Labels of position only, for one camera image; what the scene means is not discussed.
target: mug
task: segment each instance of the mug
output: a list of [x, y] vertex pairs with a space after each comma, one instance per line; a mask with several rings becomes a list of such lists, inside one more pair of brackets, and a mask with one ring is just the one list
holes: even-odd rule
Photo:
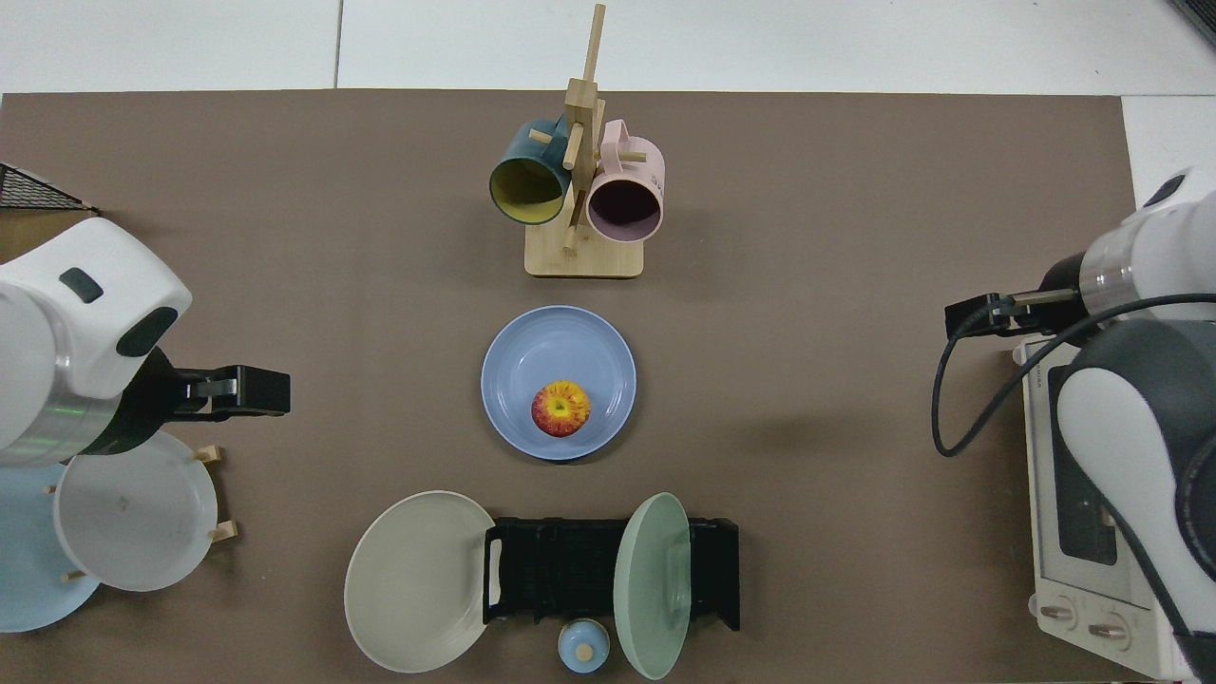
[[569, 140], [565, 117], [525, 123], [490, 173], [490, 197], [511, 220], [535, 225], [552, 220], [565, 203], [570, 172], [562, 168]]
[[663, 223], [663, 153], [615, 119], [604, 124], [599, 161], [603, 168], [587, 192], [587, 223], [614, 242], [654, 235]]

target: pink mug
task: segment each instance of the pink mug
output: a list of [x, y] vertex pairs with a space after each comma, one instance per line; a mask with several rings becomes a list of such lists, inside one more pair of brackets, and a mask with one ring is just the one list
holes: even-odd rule
[[614, 119], [604, 124], [599, 162], [587, 192], [587, 223], [614, 242], [654, 235], [663, 223], [663, 152], [649, 140], [631, 136], [623, 119]]

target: blue mug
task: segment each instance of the blue mug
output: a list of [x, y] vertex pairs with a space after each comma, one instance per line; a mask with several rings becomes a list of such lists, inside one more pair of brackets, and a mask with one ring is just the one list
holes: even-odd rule
[[565, 203], [570, 172], [562, 168], [570, 139], [565, 117], [525, 123], [490, 173], [490, 198], [511, 220], [536, 225], [553, 220]]

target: white plate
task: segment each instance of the white plate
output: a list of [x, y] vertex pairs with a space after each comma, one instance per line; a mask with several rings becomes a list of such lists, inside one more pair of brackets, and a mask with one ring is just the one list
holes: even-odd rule
[[427, 672], [477, 641], [491, 527], [477, 501], [454, 492], [415, 494], [372, 522], [344, 589], [347, 626], [367, 657], [394, 672]]
[[157, 432], [130, 452], [72, 459], [55, 497], [55, 531], [72, 562], [130, 592], [163, 589], [198, 567], [216, 503], [192, 455]]
[[0, 466], [26, 465], [32, 455], [10, 449], [38, 419], [55, 382], [55, 335], [38, 304], [0, 282]]

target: plate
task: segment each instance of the plate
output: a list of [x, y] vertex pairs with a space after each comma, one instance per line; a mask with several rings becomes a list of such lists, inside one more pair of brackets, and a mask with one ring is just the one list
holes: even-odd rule
[[157, 432], [122, 454], [79, 455], [55, 497], [55, 531], [75, 565], [102, 584], [151, 592], [203, 561], [215, 529], [215, 487], [193, 450]]
[[[531, 419], [536, 392], [554, 380], [580, 385], [591, 416], [569, 437], [552, 437]], [[637, 369], [625, 338], [578, 307], [533, 309], [499, 332], [482, 364], [482, 403], [512, 447], [548, 461], [585, 456], [612, 439], [637, 396]]]
[[692, 538], [675, 495], [655, 494], [629, 518], [617, 551], [612, 602], [625, 658], [647, 679], [666, 677], [692, 617]]
[[477, 641], [491, 527], [477, 501], [439, 490], [402, 499], [372, 522], [343, 590], [347, 627], [367, 657], [394, 672], [428, 672]]
[[0, 466], [24, 465], [33, 456], [13, 443], [38, 420], [51, 396], [55, 335], [38, 304], [21, 288], [4, 282], [0, 282], [0, 330], [5, 335], [0, 344], [0, 396], [4, 397]]
[[28, 632], [80, 607], [97, 578], [63, 582], [77, 570], [55, 536], [55, 497], [63, 466], [0, 469], [0, 632]]

